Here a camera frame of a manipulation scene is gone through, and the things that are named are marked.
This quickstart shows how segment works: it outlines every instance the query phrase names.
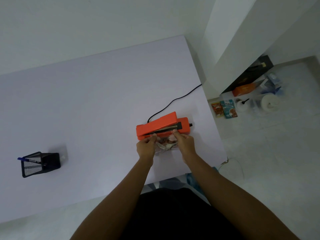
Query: forearm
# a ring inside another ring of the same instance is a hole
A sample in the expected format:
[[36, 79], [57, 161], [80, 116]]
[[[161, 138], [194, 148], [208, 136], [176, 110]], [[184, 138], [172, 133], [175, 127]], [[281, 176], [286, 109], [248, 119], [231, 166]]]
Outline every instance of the forearm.
[[184, 156], [212, 206], [248, 239], [297, 239], [264, 204], [241, 189], [198, 155]]
[[139, 159], [121, 183], [86, 217], [76, 239], [117, 239], [137, 204], [152, 160]]

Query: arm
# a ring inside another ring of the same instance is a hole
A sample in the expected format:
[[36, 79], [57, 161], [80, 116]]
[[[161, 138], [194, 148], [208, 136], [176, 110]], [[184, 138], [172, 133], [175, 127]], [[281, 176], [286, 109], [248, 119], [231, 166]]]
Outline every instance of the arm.
[[196, 153], [191, 136], [174, 131], [184, 162], [210, 204], [247, 239], [298, 239], [279, 218], [251, 194], [211, 168]]
[[84, 219], [70, 240], [118, 239], [128, 223], [153, 164], [156, 136], [137, 143], [138, 162]]

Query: black mesh pen holder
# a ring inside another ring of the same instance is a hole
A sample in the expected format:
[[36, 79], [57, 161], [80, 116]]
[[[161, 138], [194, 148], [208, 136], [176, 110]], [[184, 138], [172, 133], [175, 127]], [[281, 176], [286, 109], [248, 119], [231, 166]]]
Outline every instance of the black mesh pen holder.
[[21, 160], [22, 177], [24, 178], [61, 167], [59, 153], [36, 152], [18, 159]]

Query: black power cord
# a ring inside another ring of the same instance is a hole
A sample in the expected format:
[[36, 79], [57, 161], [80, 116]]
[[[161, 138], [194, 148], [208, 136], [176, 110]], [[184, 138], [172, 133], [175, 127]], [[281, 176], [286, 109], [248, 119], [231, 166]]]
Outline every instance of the black power cord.
[[[202, 85], [202, 84], [196, 86], [194, 89], [191, 90], [191, 92], [187, 93], [185, 96], [187, 96], [187, 95], [189, 95], [190, 93], [192, 93], [194, 90], [196, 90], [196, 89], [197, 89], [198, 87], [200, 87], [201, 85]], [[162, 111], [164, 111], [166, 108], [168, 108], [168, 106], [169, 106], [170, 104], [168, 104], [163, 110], [160, 110], [158, 113], [161, 113]], [[150, 119], [151, 119], [153, 116], [157, 115], [158, 113], [155, 113], [154, 115], [152, 115], [152, 116], [148, 119], [147, 123], [149, 123], [149, 122], [150, 122]]]

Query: orange impulse sealer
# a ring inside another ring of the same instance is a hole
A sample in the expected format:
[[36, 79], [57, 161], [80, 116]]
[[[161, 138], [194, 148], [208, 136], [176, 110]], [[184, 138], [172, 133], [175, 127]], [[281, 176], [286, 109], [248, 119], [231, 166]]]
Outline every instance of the orange impulse sealer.
[[154, 133], [158, 137], [168, 137], [174, 129], [177, 129], [181, 134], [189, 134], [190, 126], [192, 124], [189, 124], [187, 117], [177, 118], [176, 112], [172, 112], [147, 124], [137, 125], [136, 131], [138, 140], [143, 140]]

